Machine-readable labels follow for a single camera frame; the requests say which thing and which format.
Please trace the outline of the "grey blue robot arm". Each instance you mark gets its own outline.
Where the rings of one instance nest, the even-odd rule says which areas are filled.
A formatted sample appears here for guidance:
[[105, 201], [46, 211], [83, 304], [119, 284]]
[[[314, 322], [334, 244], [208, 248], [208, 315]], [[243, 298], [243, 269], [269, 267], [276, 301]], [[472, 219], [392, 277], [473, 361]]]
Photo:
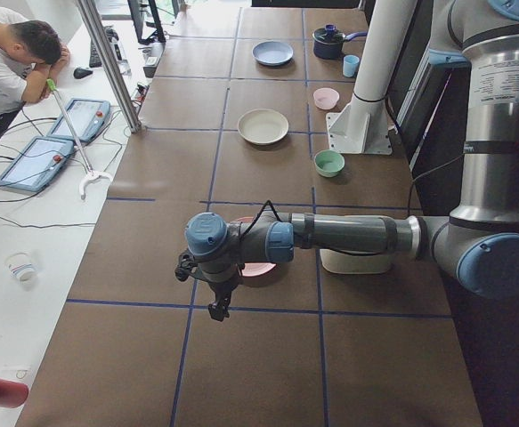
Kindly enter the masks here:
[[290, 262], [316, 247], [326, 270], [388, 270], [393, 254], [430, 259], [465, 289], [500, 299], [519, 292], [519, 1], [437, 1], [429, 61], [471, 69], [460, 201], [446, 217], [278, 213], [265, 203], [249, 223], [192, 217], [175, 276], [208, 283], [208, 311], [228, 317], [247, 265]]

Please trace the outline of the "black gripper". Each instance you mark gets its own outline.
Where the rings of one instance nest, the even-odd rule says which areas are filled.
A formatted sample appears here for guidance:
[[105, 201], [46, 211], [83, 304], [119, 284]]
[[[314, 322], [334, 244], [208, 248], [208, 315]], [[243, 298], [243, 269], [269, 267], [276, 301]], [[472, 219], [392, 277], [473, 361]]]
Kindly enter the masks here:
[[215, 299], [207, 306], [211, 319], [224, 321], [230, 317], [232, 291], [243, 283], [237, 263], [223, 262], [222, 258], [198, 261], [190, 250], [185, 250], [178, 256], [174, 275], [181, 282], [189, 277], [206, 282], [215, 295]]

